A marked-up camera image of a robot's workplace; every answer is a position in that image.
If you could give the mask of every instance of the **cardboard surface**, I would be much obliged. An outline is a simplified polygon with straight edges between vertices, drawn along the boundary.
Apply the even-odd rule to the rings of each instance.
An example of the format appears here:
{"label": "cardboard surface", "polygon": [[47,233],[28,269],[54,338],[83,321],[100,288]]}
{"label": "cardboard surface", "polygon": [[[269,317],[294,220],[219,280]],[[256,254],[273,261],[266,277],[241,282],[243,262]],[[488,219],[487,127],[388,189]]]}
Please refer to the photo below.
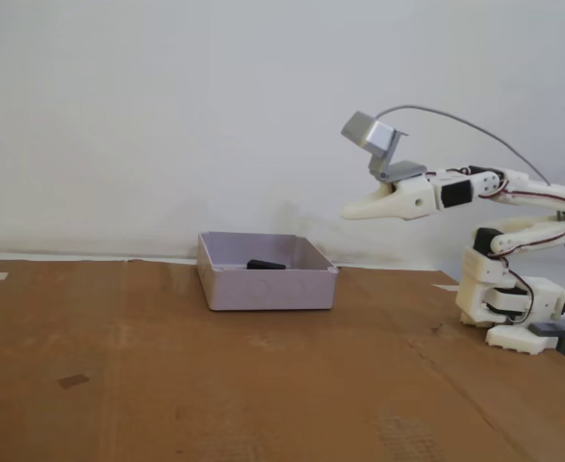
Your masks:
{"label": "cardboard surface", "polygon": [[439,272],[215,313],[195,267],[2,261],[0,461],[565,460],[565,359],[491,348]]}

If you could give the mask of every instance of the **white wall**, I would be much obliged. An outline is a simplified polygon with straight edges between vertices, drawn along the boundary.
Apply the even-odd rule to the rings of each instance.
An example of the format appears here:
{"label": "white wall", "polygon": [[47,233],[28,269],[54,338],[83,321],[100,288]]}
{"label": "white wall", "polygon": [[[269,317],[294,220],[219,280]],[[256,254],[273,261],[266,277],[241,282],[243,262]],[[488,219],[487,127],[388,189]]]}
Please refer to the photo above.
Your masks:
{"label": "white wall", "polygon": [[[0,0],[0,249],[190,256],[202,230],[292,232],[339,261],[455,268],[476,224],[520,210],[338,218],[376,186],[340,129],[409,102],[565,183],[565,0]],[[435,115],[387,120],[411,135],[399,159],[525,169]]]}

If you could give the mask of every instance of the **dark spot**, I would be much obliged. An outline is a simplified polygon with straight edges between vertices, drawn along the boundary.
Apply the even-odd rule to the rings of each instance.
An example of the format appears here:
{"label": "dark spot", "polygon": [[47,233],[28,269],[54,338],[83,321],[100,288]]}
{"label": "dark spot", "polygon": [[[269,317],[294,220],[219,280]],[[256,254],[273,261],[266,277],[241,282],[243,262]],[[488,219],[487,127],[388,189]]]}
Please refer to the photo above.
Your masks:
{"label": "dark spot", "polygon": [[82,383],[86,383],[89,381],[90,381],[89,377],[86,377],[82,373],[79,373],[77,375],[71,375],[70,377],[61,378],[60,380],[58,380],[58,383],[62,388],[67,390],[76,385],[81,385]]}

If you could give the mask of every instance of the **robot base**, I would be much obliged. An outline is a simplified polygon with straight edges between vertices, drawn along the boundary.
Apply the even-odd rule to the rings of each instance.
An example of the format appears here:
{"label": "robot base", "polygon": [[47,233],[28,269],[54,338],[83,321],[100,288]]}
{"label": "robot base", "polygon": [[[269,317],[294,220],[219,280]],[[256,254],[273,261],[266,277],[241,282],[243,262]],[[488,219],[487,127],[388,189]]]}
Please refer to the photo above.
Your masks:
{"label": "robot base", "polygon": [[539,337],[518,325],[496,325],[487,331],[485,342],[490,347],[515,349],[529,354],[538,354],[544,349],[556,348],[555,337]]}

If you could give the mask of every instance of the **red wire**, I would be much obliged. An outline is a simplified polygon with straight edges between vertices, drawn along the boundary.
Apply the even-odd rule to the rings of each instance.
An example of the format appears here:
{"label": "red wire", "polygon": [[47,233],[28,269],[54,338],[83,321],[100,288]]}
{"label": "red wire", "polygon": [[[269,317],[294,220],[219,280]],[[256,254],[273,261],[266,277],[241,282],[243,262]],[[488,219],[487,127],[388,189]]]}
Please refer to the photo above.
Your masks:
{"label": "red wire", "polygon": [[530,197],[547,197],[549,199],[561,200],[562,202],[565,202],[565,197],[560,197],[559,195],[553,194],[544,194],[542,192],[502,191],[502,193],[510,195],[527,195]]}
{"label": "red wire", "polygon": [[561,234],[559,234],[559,235],[557,235],[557,236],[553,236],[553,237],[551,237],[551,238],[542,239],[542,240],[540,240],[540,241],[534,241],[534,242],[532,242],[532,243],[527,243],[527,244],[519,244],[519,245],[516,245],[515,247],[513,247],[513,248],[511,248],[511,249],[509,249],[509,250],[506,250],[505,252],[490,254],[489,257],[494,257],[494,258],[497,258],[497,257],[505,257],[506,255],[510,255],[511,253],[513,253],[513,252],[514,252],[515,250],[517,250],[518,248],[529,247],[529,246],[531,246],[531,245],[539,245],[539,244],[551,243],[551,242],[556,241],[556,240],[558,240],[558,239],[560,239],[560,238],[563,238],[563,237],[565,237],[565,232],[564,232],[564,233],[561,233]]}

